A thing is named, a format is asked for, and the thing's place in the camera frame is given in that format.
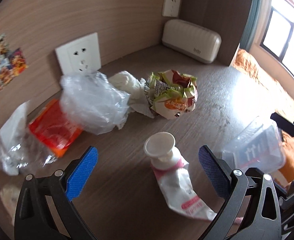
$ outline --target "trash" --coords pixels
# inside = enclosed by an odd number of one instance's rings
[[[270,173],[284,166],[286,158],[275,121],[255,118],[222,149],[223,160],[243,172],[250,167]]]
[[[20,189],[15,185],[7,184],[0,191],[0,199],[8,214],[11,217],[11,224],[15,225],[15,214],[18,203]]]
[[[189,163],[175,143],[172,134],[159,132],[149,137],[144,145],[167,205],[183,216],[212,221],[217,214],[194,192],[187,170]]]
[[[95,71],[64,75],[61,110],[85,131],[96,135],[110,132],[126,120],[129,94],[112,86],[106,75]]]
[[[151,109],[167,119],[193,111],[198,97],[196,80],[175,70],[152,73],[144,88]]]
[[[0,129],[0,170],[10,176],[33,173],[56,160],[26,128],[28,103],[20,105]]]
[[[29,123],[29,129],[57,157],[62,157],[82,132],[67,119],[57,99],[50,101],[36,119]]]
[[[149,109],[148,100],[144,93],[146,81],[142,78],[140,81],[127,71],[119,72],[108,79],[108,81],[117,89],[130,94],[128,106],[132,109],[129,113],[138,112],[150,118],[154,115]]]

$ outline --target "blue gripper pad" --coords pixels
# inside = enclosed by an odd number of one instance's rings
[[[97,161],[98,150],[95,147],[91,147],[67,180],[66,196],[69,201],[79,197]]]
[[[212,186],[214,187],[217,195],[227,199],[231,192],[231,185],[228,177],[223,172],[218,164],[218,160],[207,146],[202,146],[199,149],[199,162],[203,167],[207,177],[209,178]]]

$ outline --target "white plastic tube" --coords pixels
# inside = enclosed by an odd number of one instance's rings
[[[144,145],[167,205],[183,216],[212,221],[216,213],[194,192],[187,170],[189,163],[175,143],[172,134],[160,132],[149,137]]]

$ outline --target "wooden wall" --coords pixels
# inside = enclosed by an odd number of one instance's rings
[[[0,33],[29,68],[0,92],[0,127],[21,103],[31,109],[60,90],[54,49],[98,32],[102,64],[160,42],[163,0],[3,0]]]
[[[252,0],[183,0],[180,18],[220,34],[217,59],[229,65],[244,31]]]

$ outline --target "brand logo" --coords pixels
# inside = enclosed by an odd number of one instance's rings
[[[200,54],[200,50],[198,50],[198,49],[196,49],[196,48],[194,48],[194,52]]]

